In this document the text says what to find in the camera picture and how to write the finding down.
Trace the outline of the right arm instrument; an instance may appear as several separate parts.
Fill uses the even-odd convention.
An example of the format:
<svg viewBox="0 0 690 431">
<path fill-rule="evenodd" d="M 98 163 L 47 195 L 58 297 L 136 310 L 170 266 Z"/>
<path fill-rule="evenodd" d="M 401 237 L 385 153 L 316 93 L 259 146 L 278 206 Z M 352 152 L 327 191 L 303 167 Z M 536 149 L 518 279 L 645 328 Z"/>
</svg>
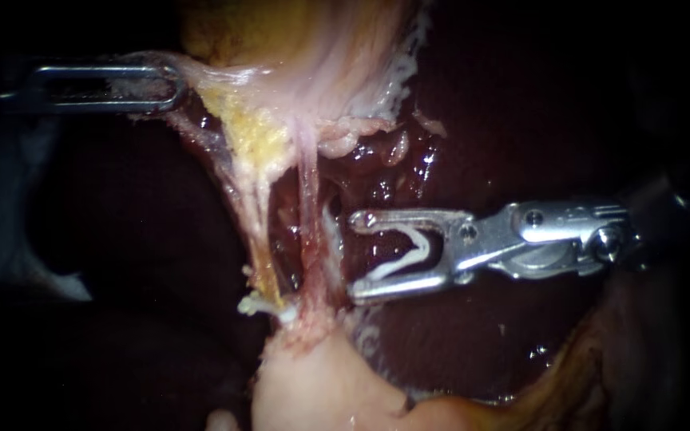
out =
<svg viewBox="0 0 690 431">
<path fill-rule="evenodd" d="M 629 211 L 614 200 L 535 200 L 464 223 L 471 239 L 452 247 L 453 273 L 494 270 L 512 279 L 594 275 L 638 241 Z"/>
</svg>

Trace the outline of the right arm instrument jaw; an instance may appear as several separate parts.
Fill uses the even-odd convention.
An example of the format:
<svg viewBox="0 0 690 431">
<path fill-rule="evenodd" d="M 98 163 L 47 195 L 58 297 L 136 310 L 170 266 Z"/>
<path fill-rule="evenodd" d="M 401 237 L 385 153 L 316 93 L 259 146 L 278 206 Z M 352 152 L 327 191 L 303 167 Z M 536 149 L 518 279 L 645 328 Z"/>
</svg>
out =
<svg viewBox="0 0 690 431">
<path fill-rule="evenodd" d="M 455 236 L 463 226 L 471 224 L 472 215 L 467 212 L 433 208 L 362 209 L 348 218 L 348 227 L 362 235 L 408 227 Z"/>
<path fill-rule="evenodd" d="M 356 306 L 374 306 L 386 302 L 435 294 L 472 281 L 472 270 L 457 273 L 428 271 L 391 276 L 380 280 L 359 279 L 348 286 L 348 298 Z"/>
</svg>

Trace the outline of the left arm instrument jaw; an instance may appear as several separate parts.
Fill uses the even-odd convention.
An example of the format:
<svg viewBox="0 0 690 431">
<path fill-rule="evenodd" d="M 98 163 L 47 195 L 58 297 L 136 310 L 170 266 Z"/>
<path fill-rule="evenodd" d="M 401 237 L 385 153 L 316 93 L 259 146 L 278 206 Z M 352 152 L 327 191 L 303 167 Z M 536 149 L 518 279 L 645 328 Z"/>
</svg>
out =
<svg viewBox="0 0 690 431">
<path fill-rule="evenodd" d="M 170 65 L 42 65 L 26 79 L 26 111 L 156 114 L 178 107 L 187 84 Z"/>
</svg>

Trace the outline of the left arm instrument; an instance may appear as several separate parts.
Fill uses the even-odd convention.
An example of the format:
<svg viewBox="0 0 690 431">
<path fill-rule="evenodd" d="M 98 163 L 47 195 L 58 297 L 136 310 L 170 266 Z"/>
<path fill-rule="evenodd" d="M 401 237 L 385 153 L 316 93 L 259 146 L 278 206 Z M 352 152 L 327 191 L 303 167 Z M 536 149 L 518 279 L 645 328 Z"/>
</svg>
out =
<svg viewBox="0 0 690 431">
<path fill-rule="evenodd" d="M 36 65 L 36 58 L 0 58 L 0 112 L 12 112 L 19 107 Z"/>
</svg>

